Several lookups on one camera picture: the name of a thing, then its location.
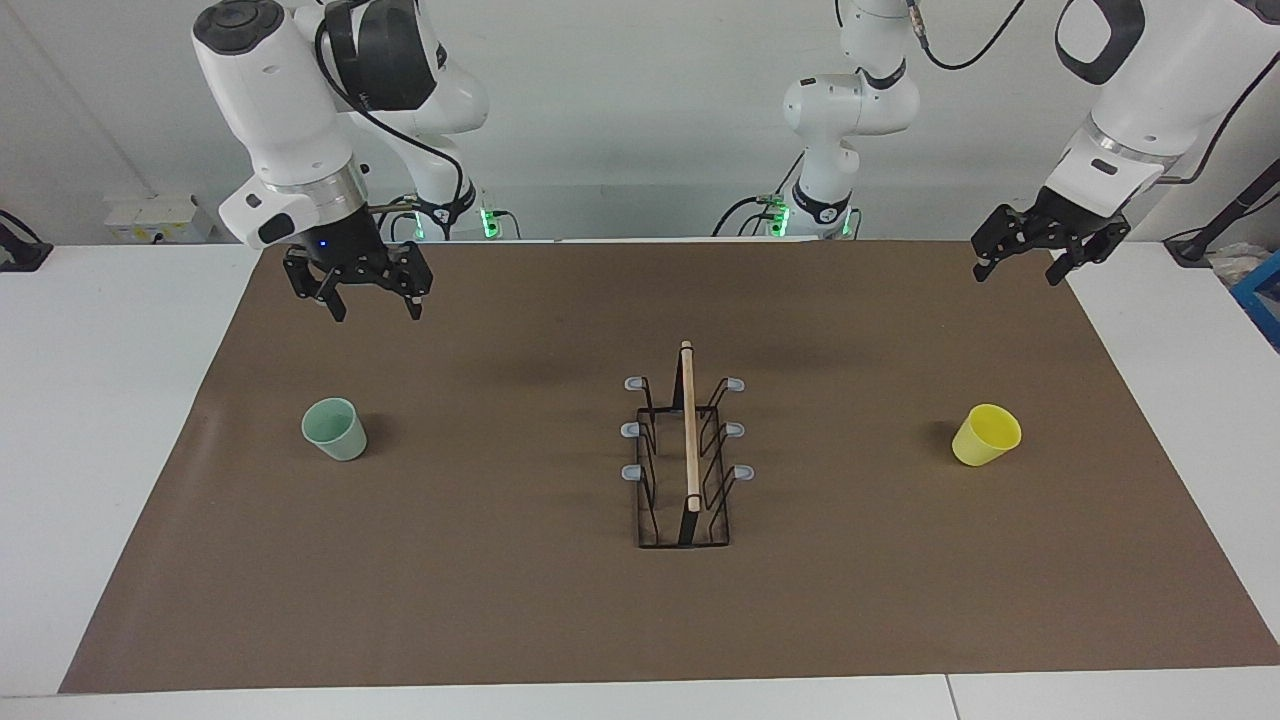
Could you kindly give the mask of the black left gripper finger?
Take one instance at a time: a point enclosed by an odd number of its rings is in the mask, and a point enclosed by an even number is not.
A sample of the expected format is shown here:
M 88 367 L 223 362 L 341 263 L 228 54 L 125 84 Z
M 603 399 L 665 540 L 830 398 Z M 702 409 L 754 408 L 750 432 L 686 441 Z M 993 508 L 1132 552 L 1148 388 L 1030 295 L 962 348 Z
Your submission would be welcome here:
M 1048 284 L 1059 286 L 1069 273 L 1087 264 L 1105 263 L 1129 236 L 1130 231 L 1130 225 L 1106 225 L 1087 240 L 1070 240 L 1065 251 L 1044 273 Z
M 1037 249 L 1042 229 L 1041 214 L 998 205 L 972 236 L 975 281 L 986 282 L 1001 261 Z

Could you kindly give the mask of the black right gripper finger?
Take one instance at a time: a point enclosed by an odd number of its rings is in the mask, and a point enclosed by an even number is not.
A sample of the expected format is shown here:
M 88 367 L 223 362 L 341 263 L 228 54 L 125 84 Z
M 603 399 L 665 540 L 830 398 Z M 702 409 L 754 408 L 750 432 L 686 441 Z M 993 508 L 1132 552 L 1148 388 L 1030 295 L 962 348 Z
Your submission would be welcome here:
M 342 323 L 346 319 L 347 307 L 338 291 L 339 275 L 321 272 L 321 277 L 317 277 L 312 259 L 302 249 L 288 249 L 283 256 L 283 266 L 297 297 L 323 305 L 334 322 Z
M 433 270 L 419 243 L 415 242 L 389 245 L 387 256 L 385 279 L 389 283 L 388 288 L 396 291 L 404 300 L 410 316 L 417 322 L 422 316 L 422 302 L 433 287 Z

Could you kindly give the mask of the pale green plastic cup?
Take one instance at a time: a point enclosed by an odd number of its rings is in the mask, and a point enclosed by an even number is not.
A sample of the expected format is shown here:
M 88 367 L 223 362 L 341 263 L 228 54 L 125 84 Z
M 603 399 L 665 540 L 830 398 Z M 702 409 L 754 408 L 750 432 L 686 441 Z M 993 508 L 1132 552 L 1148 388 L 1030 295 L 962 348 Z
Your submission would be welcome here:
M 307 442 L 338 462 L 356 460 L 369 446 L 356 406 L 342 397 L 323 398 L 308 407 L 300 429 Z

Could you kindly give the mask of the yellow plastic cup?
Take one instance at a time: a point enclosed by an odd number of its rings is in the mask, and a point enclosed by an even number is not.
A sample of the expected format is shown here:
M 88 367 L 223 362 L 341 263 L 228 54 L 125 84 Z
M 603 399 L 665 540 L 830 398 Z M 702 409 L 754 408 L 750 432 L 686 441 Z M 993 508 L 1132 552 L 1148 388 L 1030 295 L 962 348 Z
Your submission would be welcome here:
M 951 451 L 961 464 L 980 468 L 1016 448 L 1021 437 L 1021 424 L 1007 409 L 979 404 L 955 432 Z

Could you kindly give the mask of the crumpled clear plastic bag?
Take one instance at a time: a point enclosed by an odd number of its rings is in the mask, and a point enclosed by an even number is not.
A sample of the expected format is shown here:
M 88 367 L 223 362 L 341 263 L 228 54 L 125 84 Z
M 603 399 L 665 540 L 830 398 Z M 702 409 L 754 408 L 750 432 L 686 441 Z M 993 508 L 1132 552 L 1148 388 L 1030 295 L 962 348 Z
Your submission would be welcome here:
M 1243 282 L 1274 255 L 1274 250 L 1257 243 L 1235 242 L 1211 249 L 1206 259 L 1215 275 L 1228 288 Z

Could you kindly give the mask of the white power strip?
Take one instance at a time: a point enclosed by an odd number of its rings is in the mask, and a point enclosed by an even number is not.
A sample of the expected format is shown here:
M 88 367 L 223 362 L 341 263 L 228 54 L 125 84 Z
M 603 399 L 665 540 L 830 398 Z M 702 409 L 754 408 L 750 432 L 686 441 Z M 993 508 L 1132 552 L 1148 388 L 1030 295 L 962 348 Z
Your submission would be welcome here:
M 102 223 L 123 243 L 207 243 L 215 223 L 192 195 L 160 195 L 113 202 Z

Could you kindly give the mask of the blue box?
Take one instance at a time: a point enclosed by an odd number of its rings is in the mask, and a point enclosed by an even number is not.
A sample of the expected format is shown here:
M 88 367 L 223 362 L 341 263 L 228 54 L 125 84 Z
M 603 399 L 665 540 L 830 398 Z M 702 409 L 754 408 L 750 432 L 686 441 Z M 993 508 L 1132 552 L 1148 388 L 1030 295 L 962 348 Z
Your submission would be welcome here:
M 1229 293 L 1268 345 L 1280 354 L 1280 250 L 1240 278 Z

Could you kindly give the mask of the black table clamp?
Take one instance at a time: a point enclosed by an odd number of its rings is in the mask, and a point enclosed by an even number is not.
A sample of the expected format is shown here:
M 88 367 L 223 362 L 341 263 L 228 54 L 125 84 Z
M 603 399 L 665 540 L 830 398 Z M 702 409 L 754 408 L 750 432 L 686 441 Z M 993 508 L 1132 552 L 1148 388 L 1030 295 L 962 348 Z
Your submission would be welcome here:
M 0 261 L 0 273 L 27 273 L 38 270 L 54 246 L 44 242 L 20 218 L 0 209 L 0 249 L 9 256 Z

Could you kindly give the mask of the brown table mat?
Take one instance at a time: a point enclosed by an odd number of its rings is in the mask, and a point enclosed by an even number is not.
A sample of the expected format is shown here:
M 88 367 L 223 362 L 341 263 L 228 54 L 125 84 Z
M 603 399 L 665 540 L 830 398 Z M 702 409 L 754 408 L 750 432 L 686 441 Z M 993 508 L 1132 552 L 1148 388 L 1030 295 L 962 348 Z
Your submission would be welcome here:
M 957 242 L 451 245 L 421 322 L 265 252 L 67 693 L 1280 664 L 1050 258 Z M 745 425 L 732 544 L 640 550 L 634 447 L 695 346 Z M 323 398 L 365 454 L 302 436 Z M 1021 443 L 951 441 L 979 404 Z

